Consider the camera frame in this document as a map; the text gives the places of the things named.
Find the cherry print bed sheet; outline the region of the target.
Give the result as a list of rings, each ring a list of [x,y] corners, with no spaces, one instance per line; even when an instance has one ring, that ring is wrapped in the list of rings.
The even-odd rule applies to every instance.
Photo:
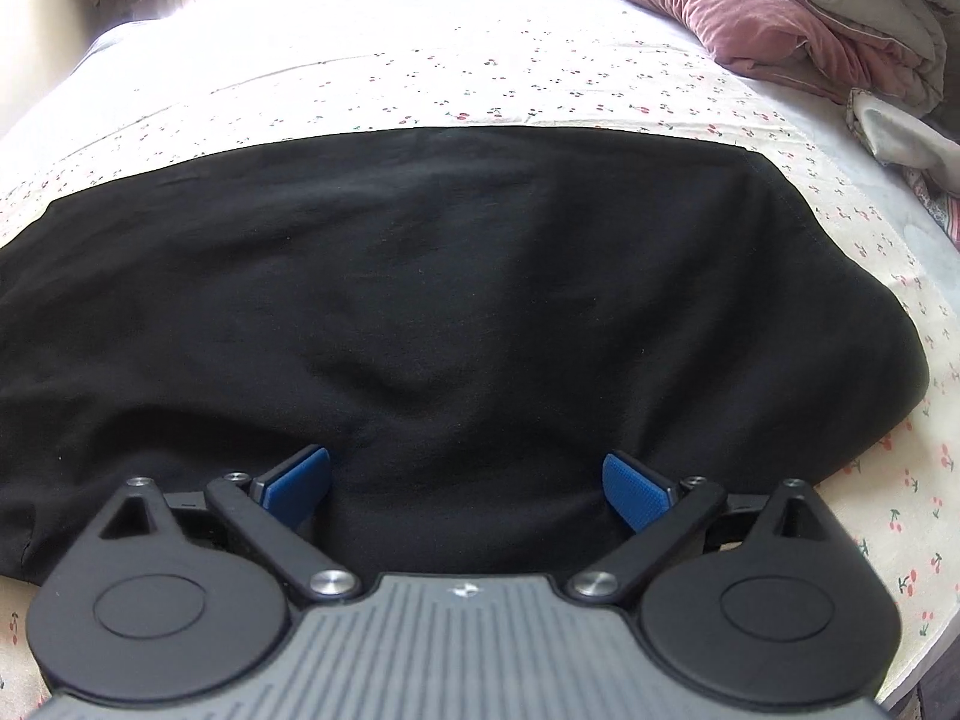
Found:
[[[358,26],[259,25],[224,2],[99,37],[3,122],[2,232],[82,188],[252,143],[402,125],[598,125],[765,154],[851,259],[890,288],[931,385],[907,421],[823,484],[898,598],[887,702],[958,637],[958,257],[838,107],[746,82],[622,0],[414,8]]]

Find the black pants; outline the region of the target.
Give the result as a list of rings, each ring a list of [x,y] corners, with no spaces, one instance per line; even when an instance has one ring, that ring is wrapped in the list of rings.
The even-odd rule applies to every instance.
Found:
[[[736,146],[595,128],[272,143],[57,200],[2,252],[2,571],[43,582],[128,478],[306,445],[317,546],[548,572],[617,546],[602,460],[818,483],[921,401],[898,299]]]

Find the white grey crumpled cloth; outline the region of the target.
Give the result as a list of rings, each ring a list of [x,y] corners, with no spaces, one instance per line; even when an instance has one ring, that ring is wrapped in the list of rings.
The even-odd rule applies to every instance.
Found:
[[[844,120],[862,148],[905,181],[958,247],[958,143],[865,89],[848,94]]]

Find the pink quilt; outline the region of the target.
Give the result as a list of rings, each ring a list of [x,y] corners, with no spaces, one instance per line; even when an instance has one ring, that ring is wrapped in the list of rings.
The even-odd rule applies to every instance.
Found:
[[[680,23],[716,64],[737,75],[837,103],[854,88],[885,94],[901,104],[916,91],[911,68],[830,28],[799,0],[628,2]]]

